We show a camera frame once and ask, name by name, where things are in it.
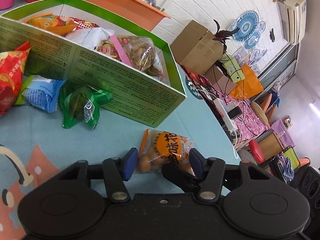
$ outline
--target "orange plastic basin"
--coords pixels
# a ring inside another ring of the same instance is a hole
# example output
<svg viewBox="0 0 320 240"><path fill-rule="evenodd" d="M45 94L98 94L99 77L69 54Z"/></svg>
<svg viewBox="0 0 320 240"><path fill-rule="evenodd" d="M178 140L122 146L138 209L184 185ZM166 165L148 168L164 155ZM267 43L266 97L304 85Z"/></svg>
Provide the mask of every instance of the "orange plastic basin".
<svg viewBox="0 0 320 240"><path fill-rule="evenodd" d="M96 4L123 18L126 18L142 28L151 31L169 15L140 0L85 0Z"/></svg>

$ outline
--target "pink strip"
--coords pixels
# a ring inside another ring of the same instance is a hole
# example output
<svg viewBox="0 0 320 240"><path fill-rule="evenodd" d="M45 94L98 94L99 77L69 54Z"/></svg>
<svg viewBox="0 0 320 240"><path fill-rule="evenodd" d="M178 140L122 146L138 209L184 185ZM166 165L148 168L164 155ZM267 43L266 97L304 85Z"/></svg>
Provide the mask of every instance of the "pink strip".
<svg viewBox="0 0 320 240"><path fill-rule="evenodd" d="M110 35L110 40L112 41L112 43L115 45L116 50L119 54L119 57L121 59L121 61L124 64L127 64L128 66L132 67L131 62L127 56L127 54L124 52L124 49L122 48L120 42L118 41L117 37L115 35Z"/></svg>

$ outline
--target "white power strip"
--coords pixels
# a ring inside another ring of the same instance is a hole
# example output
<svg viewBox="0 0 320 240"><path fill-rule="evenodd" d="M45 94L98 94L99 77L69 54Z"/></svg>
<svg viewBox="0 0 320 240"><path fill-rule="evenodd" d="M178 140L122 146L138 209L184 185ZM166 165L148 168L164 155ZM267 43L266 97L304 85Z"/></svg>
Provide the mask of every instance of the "white power strip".
<svg viewBox="0 0 320 240"><path fill-rule="evenodd" d="M216 98L213 103L215 104L217 110L219 111L224 123L228 127L229 132L233 133L238 130L235 121L231 120L228 115L228 110L226 104L219 98Z"/></svg>

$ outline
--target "air conditioner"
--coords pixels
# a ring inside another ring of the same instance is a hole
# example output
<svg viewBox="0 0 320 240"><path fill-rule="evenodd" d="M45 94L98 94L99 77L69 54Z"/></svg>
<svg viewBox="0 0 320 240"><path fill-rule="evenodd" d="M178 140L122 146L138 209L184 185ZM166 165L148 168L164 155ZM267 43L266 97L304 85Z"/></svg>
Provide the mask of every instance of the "air conditioner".
<svg viewBox="0 0 320 240"><path fill-rule="evenodd" d="M306 28L307 0L279 0L284 38L292 45L300 43Z"/></svg>

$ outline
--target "green cardboard box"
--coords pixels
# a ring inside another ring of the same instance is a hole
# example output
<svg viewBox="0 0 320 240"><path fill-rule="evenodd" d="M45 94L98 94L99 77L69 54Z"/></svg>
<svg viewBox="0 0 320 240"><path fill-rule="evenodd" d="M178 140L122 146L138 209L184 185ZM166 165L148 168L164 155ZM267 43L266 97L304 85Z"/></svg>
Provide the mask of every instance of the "green cardboard box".
<svg viewBox="0 0 320 240"><path fill-rule="evenodd" d="M116 35L148 36L153 40L170 85L122 62L68 41L62 36L23 23L42 13L94 22ZM83 0L41 0L0 16L0 52L30 41L25 75L71 79L113 93L105 109L157 127L187 97L169 45L123 17Z"/></svg>

